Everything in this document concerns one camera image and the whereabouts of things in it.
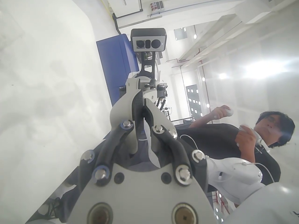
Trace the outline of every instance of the man's hair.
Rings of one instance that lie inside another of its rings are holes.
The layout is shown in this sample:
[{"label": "man's hair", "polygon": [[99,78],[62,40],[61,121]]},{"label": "man's hair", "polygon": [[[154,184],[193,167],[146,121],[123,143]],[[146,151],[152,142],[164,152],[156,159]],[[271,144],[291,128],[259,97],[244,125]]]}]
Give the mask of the man's hair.
[{"label": "man's hair", "polygon": [[261,120],[269,117],[270,115],[279,115],[280,129],[283,135],[279,138],[277,142],[270,145],[269,147],[274,148],[274,147],[285,145],[288,141],[291,140],[291,137],[295,130],[295,124],[290,117],[288,117],[286,114],[281,113],[279,111],[266,111],[261,113],[256,124],[259,123]]}]

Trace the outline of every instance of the blue cabinet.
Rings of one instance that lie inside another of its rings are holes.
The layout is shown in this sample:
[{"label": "blue cabinet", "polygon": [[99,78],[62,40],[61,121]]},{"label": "blue cabinet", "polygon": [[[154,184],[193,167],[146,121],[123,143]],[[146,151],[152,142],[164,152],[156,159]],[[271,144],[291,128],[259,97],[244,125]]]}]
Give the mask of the blue cabinet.
[{"label": "blue cabinet", "polygon": [[130,72],[139,71],[137,57],[126,34],[96,42],[112,105]]}]

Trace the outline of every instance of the logo on cabinet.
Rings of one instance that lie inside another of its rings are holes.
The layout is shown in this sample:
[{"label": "logo on cabinet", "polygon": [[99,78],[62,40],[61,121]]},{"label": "logo on cabinet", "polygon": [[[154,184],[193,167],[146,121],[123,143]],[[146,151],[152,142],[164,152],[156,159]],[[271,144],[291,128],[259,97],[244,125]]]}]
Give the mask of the logo on cabinet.
[{"label": "logo on cabinet", "polygon": [[126,5],[127,5],[127,2],[126,2],[126,0],[123,0],[123,2],[124,2],[124,5],[126,6]]}]

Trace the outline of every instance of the railing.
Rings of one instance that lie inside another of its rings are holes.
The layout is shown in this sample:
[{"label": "railing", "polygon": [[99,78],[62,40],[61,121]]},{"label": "railing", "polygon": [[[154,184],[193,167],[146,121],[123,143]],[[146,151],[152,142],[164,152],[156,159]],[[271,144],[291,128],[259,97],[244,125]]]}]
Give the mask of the railing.
[{"label": "railing", "polygon": [[182,125],[182,124],[190,124],[194,121],[194,119],[192,117],[189,118],[184,118],[184,119],[180,119],[180,120],[172,120],[172,124],[174,126],[178,126],[178,125]]}]

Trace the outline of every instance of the white floor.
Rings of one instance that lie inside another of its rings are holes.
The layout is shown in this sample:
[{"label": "white floor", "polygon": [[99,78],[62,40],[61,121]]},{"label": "white floor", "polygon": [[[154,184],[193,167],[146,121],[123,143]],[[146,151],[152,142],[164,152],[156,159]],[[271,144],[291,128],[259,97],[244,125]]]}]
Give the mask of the white floor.
[{"label": "white floor", "polygon": [[110,131],[95,42],[116,34],[99,0],[0,0],[1,223],[25,223]]}]

